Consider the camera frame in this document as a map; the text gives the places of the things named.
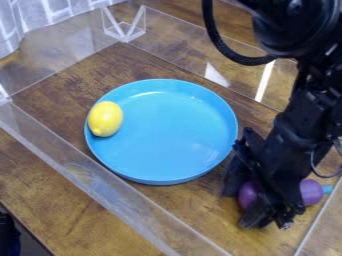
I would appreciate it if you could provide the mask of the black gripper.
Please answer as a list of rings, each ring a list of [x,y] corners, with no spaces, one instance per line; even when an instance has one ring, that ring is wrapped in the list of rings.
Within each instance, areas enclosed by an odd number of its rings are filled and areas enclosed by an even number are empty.
[[[273,222],[287,229],[306,211],[301,181],[309,176],[312,150],[320,133],[313,129],[274,127],[263,138],[247,127],[235,141],[234,158],[227,166],[222,194],[237,197],[241,186],[251,181],[257,200],[239,219],[243,229],[262,229]]]

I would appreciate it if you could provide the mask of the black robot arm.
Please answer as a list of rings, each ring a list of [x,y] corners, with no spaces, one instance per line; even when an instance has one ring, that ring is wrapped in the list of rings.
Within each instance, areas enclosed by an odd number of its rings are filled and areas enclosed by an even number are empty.
[[[242,228],[275,223],[286,229],[306,211],[301,183],[317,175],[332,149],[342,153],[342,10],[341,0],[238,0],[253,13],[255,36],[267,55],[234,61],[254,65],[277,58],[297,61],[289,105],[267,136],[243,130],[234,144],[223,193],[246,183],[257,200],[246,207]]]

